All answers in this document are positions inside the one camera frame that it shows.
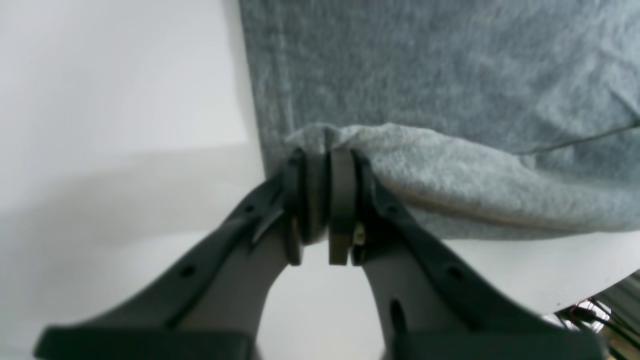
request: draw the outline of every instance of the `screw hole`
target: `screw hole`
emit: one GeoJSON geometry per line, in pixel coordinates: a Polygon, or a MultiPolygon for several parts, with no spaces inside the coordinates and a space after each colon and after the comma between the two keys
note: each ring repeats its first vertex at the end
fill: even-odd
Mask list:
{"type": "Polygon", "coordinates": [[[447,272],[458,281],[462,281],[462,278],[464,278],[462,271],[457,266],[450,266],[447,272]]]}
{"type": "Polygon", "coordinates": [[[398,300],[391,302],[391,323],[394,325],[396,333],[402,334],[406,332],[406,319],[404,318],[404,311],[398,300]]]}
{"type": "Polygon", "coordinates": [[[182,271],[180,272],[180,276],[186,279],[187,277],[191,277],[195,273],[196,273],[195,266],[188,265],[187,267],[182,269],[182,271]]]}

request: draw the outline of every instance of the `gray towel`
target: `gray towel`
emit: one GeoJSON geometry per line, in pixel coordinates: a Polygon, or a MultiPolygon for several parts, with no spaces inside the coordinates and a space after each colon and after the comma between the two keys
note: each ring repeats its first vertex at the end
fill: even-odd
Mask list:
{"type": "Polygon", "coordinates": [[[349,146],[441,238],[640,229],[640,1],[241,9],[268,174],[349,146]]]}

